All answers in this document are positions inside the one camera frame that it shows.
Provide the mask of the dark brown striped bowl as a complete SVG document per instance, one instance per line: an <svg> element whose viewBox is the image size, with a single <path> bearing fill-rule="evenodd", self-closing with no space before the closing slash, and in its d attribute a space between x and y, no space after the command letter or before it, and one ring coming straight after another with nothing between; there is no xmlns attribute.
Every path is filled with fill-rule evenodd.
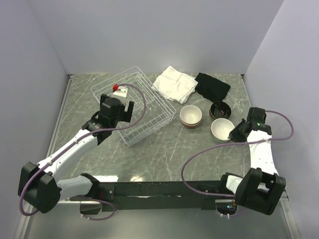
<svg viewBox="0 0 319 239"><path fill-rule="evenodd" d="M229 119L229 116L228 116L228 115L225 115L225 116L210 115L210 118L211 118L212 120L216 120L216 119Z"/></svg>

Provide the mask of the orange ceramic bowl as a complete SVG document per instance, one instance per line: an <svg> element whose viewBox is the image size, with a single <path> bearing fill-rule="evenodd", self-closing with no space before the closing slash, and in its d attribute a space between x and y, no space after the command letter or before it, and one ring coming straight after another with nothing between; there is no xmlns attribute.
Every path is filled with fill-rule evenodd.
<svg viewBox="0 0 319 239"><path fill-rule="evenodd" d="M216 119L211 124L210 133L213 133L219 139L227 139L234 128L235 126L230 120Z"/></svg>

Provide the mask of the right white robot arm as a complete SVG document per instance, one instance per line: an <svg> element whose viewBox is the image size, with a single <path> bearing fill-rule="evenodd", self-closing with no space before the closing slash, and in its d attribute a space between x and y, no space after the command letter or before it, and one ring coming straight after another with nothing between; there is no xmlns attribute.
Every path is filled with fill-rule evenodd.
<svg viewBox="0 0 319 239"><path fill-rule="evenodd" d="M249 143L250 165L246 175L226 173L218 186L219 195L256 212L271 215L286 187L285 178L279 176L271 151L272 130L265 124L266 111L251 107L246 119L230 132L233 142Z"/></svg>

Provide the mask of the pale green ceramic bowl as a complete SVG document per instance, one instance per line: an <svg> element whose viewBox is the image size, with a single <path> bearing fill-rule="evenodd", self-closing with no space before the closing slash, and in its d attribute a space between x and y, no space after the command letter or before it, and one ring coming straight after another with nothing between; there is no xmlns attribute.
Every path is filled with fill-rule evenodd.
<svg viewBox="0 0 319 239"><path fill-rule="evenodd" d="M211 137L216 143L220 143L220 144L229 143L231 141L231 139L229 139L229 138L227 138L227 139L219 139L213 133L211 133Z"/></svg>

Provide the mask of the tan floral bowl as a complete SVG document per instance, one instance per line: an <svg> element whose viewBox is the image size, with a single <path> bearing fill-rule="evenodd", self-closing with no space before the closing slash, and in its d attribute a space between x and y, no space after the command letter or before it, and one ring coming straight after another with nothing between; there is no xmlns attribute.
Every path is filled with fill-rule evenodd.
<svg viewBox="0 0 319 239"><path fill-rule="evenodd" d="M195 125L202 120L202 111L194 105L184 106L179 113L180 119L187 125Z"/></svg>

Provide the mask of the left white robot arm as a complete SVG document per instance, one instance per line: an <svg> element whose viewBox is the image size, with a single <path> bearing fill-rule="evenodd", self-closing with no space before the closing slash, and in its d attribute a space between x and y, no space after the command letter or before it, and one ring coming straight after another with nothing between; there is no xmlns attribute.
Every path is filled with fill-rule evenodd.
<svg viewBox="0 0 319 239"><path fill-rule="evenodd" d="M107 139L117 123L130 122L134 102L128 100L128 90L115 91L100 98L100 109L78 133L50 157L33 164L26 163L20 174L18 195L22 201L47 213L66 198L83 195L88 200L100 199L100 182L88 173L63 180L62 176L85 153Z"/></svg>

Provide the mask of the red ceramic bowl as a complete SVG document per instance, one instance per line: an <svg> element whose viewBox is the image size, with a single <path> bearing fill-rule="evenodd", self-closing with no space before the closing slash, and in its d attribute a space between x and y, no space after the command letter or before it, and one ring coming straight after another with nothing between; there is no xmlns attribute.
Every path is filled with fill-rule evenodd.
<svg viewBox="0 0 319 239"><path fill-rule="evenodd" d="M197 123L197 124L194 124L194 125L190 125L190 124L186 124L184 122L181 122L182 125L185 127L185 128L189 128L189 129L194 129L194 128L197 128L199 125L200 125L200 122Z"/></svg>

